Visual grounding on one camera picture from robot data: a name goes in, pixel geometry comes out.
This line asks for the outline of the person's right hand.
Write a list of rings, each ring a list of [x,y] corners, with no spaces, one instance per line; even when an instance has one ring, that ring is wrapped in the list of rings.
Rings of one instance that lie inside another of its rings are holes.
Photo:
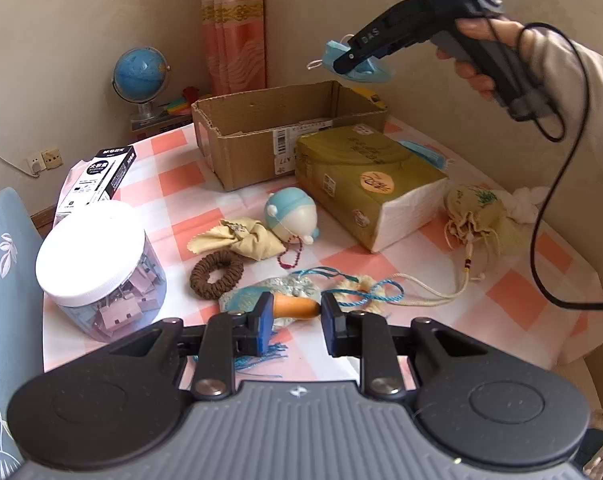
[[[457,18],[450,31],[455,71],[485,99],[511,105],[539,80],[526,61],[530,32],[503,18]],[[439,58],[448,58],[438,48]]]

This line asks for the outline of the beige sleeved right forearm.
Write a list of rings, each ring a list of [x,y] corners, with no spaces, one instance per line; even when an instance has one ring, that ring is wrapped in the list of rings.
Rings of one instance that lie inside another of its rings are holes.
[[[603,55],[556,32],[527,30],[523,57],[603,172]]]

